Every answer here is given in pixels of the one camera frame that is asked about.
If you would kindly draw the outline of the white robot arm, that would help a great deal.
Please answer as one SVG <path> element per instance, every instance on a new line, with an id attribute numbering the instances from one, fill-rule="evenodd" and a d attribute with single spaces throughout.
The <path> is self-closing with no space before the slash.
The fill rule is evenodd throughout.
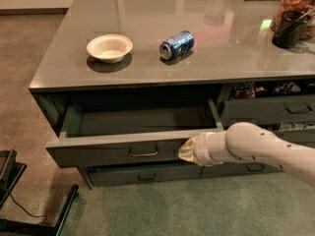
<path id="1" fill-rule="evenodd" d="M 315 148 L 284 141 L 251 123 L 240 122 L 226 131 L 200 133 L 180 147 L 178 156 L 200 166 L 264 163 L 315 186 Z"/>

